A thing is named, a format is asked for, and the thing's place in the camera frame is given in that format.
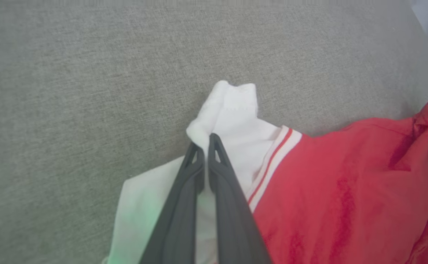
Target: white cloth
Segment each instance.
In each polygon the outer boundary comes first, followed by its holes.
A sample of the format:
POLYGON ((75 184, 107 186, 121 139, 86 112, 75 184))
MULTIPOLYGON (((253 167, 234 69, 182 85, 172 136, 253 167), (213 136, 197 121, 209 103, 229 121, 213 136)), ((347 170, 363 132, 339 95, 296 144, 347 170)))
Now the white cloth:
MULTIPOLYGON (((281 129, 257 118, 254 84, 234 87, 218 82, 191 122, 188 137, 207 158, 209 135, 220 136, 244 194, 254 179, 281 129)), ((138 263, 167 199, 184 157, 125 181, 116 212, 108 264, 138 263)), ((206 187, 197 199, 196 262, 217 259, 214 195, 206 187)))

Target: red garment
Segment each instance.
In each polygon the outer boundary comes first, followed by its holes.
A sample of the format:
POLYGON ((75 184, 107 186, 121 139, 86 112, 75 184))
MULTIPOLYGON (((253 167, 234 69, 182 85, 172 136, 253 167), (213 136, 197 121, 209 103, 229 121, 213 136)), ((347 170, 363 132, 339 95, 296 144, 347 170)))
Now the red garment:
POLYGON ((428 104, 279 140, 249 197, 274 263, 428 263, 428 104))

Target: black object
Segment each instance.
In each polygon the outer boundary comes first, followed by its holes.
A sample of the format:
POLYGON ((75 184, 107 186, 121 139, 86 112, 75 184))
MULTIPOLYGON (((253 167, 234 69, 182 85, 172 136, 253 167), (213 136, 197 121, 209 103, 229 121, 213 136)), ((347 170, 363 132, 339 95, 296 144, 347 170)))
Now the black object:
POLYGON ((211 134, 210 139, 209 184, 216 194, 218 263, 269 264, 266 245, 220 137, 211 134))
MULTIPOLYGON (((217 262, 270 264, 232 164, 216 134, 210 136, 208 164, 209 184, 216 196, 217 262)), ((191 143, 140 259, 141 264, 195 263, 196 199, 203 188, 204 154, 191 143)))
POLYGON ((203 188, 204 153, 191 143, 140 263, 195 263, 196 200, 203 188))

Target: gray fabric surface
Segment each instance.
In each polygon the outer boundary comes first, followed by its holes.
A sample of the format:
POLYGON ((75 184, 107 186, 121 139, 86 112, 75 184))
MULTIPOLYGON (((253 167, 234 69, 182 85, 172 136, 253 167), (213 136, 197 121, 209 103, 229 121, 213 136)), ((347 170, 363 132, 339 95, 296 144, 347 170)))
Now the gray fabric surface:
POLYGON ((320 135, 428 100, 405 1, 70 7, 0 0, 0 264, 98 263, 123 181, 182 155, 213 85, 320 135))

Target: red stripe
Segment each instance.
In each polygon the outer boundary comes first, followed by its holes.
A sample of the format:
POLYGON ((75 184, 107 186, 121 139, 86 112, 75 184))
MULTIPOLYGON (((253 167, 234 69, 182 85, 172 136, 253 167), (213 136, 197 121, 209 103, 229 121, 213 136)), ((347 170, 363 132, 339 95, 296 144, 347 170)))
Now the red stripe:
POLYGON ((278 147, 276 147, 276 149, 274 150, 274 152, 271 155, 271 158, 269 159, 268 165, 266 167, 266 171, 264 171, 263 177, 261 178, 261 182, 259 182, 258 186, 256 187, 255 191, 253 192, 253 194, 251 194, 251 197, 249 197, 248 199, 248 204, 251 203, 251 200, 253 199, 253 197, 256 195, 256 193, 259 190, 259 187, 261 186, 261 184, 263 184, 264 179, 266 178, 266 174, 268 173, 269 170, 269 166, 271 165, 271 161, 272 159, 274 159, 274 156, 276 156, 276 153, 279 151, 279 149, 281 149, 281 147, 286 143, 286 141, 289 139, 289 137, 292 135, 292 129, 289 129, 289 131, 287 131, 286 136, 284 137, 284 139, 282 140, 282 142, 279 144, 278 147))

